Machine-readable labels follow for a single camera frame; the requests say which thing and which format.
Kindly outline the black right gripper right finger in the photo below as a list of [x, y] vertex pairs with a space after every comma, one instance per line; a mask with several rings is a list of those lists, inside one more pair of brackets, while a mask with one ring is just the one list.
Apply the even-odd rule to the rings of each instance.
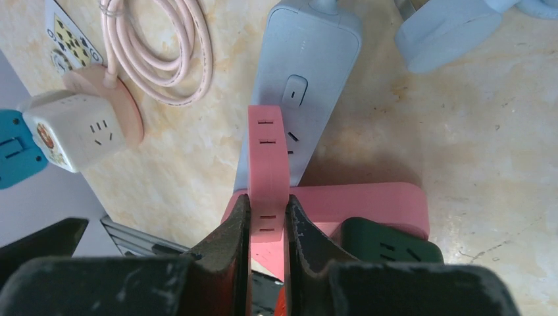
[[342, 269], [358, 259], [313, 224], [291, 194], [285, 215], [288, 315], [361, 315], [362, 295], [343, 284]]

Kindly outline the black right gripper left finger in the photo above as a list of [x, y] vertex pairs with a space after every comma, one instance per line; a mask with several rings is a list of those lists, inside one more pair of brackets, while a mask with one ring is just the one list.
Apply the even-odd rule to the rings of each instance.
[[179, 315], [251, 314], [251, 207], [238, 196], [230, 216], [184, 258]]

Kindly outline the dark green cube socket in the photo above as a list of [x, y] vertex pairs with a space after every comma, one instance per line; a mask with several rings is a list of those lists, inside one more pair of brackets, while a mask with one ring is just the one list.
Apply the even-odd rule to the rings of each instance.
[[436, 244], [360, 217], [345, 220], [334, 231], [331, 239], [361, 261], [444, 262]]

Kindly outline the pink triangular power strip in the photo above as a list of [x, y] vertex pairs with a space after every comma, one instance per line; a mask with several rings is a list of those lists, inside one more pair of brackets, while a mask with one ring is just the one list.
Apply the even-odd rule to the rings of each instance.
[[250, 105], [248, 183], [234, 190], [225, 221], [237, 198], [248, 194], [252, 205], [251, 256], [272, 276], [284, 280], [284, 212], [288, 196], [301, 203], [310, 221], [327, 236], [346, 219], [361, 217], [394, 227], [423, 240], [430, 234], [426, 194], [414, 184], [387, 182], [333, 186], [290, 186], [289, 158], [282, 112], [277, 105]]

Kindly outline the light blue power strip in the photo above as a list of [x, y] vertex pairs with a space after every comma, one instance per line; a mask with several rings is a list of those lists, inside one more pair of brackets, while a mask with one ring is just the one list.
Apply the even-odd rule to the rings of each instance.
[[337, 1], [280, 1], [267, 16], [251, 102], [282, 110], [291, 186], [299, 184], [340, 98], [362, 33], [361, 19]]

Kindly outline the white cube socket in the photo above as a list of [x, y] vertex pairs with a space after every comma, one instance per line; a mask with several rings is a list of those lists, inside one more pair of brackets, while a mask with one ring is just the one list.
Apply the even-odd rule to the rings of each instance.
[[78, 173], [126, 147], [113, 106], [99, 96], [54, 90], [17, 106], [47, 160]]

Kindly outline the small blue plug adapter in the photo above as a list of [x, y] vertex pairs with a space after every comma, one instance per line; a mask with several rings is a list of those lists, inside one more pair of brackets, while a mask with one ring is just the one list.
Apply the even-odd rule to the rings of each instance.
[[46, 168], [48, 160], [17, 110], [1, 110], [1, 189], [7, 189]]

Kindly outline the pink round plug base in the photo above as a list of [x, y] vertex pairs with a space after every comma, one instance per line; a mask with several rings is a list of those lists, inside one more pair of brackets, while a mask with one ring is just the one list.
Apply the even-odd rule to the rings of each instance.
[[113, 106], [126, 145], [135, 148], [144, 137], [140, 110], [121, 79], [115, 78], [112, 86], [105, 85], [106, 74], [105, 66], [92, 64], [66, 72], [62, 75], [62, 80], [66, 90], [106, 99]]

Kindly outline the light blue plug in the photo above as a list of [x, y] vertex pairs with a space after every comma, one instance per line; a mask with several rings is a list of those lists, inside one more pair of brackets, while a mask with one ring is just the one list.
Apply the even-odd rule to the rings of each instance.
[[403, 23], [394, 37], [408, 71], [430, 72], [458, 59], [490, 37], [503, 13], [516, 7], [544, 20], [557, 19], [556, 1], [395, 1]]

